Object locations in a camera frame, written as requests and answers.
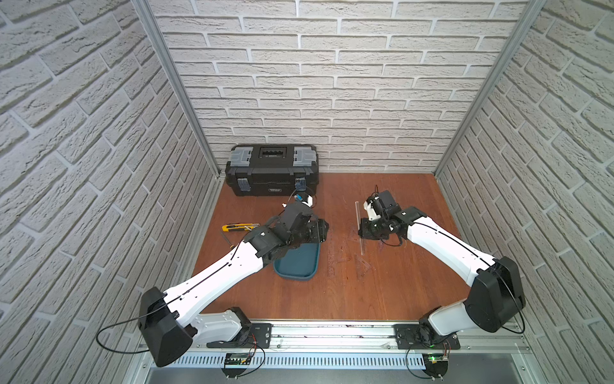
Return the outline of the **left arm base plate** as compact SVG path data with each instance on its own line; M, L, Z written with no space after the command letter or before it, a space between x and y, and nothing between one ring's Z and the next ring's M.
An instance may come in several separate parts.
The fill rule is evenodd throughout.
M243 326L230 341L208 342L206 346L209 349L236 349L249 348L257 344L266 350L270 347L272 328L272 323L251 323L249 326Z

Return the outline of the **large clear triangle ruler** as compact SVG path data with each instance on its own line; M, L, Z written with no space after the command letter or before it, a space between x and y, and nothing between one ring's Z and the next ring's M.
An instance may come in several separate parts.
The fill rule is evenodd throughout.
M329 258L332 262L350 262L356 253L360 253L360 246L351 238L334 237L330 241Z

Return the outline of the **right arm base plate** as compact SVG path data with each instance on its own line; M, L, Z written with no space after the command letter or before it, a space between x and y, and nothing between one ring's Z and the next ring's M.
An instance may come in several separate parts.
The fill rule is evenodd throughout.
M425 324L395 324L393 331L399 350L460 350L461 348L456 334L441 336Z

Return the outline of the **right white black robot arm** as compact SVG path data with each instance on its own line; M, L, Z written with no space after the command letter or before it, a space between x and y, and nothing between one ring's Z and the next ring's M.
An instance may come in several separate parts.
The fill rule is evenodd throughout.
M390 235L416 244L436 256L469 287L464 300L440 307L421 320L434 339L479 328L495 333L516 315L526 300L518 265L507 257L495 258L447 232L415 207L374 208L364 203L359 236L384 242Z

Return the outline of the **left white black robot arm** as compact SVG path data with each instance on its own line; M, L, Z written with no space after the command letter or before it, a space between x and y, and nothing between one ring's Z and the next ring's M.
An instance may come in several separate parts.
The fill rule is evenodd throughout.
M291 203L246 233L227 255L165 291L153 287L141 298L138 329L156 366L174 363L195 342L243 345L251 323L234 307L199 319L201 311L244 278L303 244L323 243L329 224L306 203Z

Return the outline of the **small clear triangle ruler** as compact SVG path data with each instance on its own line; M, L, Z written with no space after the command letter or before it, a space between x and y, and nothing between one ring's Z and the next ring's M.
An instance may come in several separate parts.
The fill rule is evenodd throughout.
M356 257L355 259L356 277L358 281L362 281L371 272L372 266L363 257Z

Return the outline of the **teal plastic storage box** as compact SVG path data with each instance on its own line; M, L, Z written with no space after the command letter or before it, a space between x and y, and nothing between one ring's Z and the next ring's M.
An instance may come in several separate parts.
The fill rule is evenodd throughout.
M273 270L281 278L309 281L318 271L320 249L319 243L302 244L288 251L284 258L276 260Z

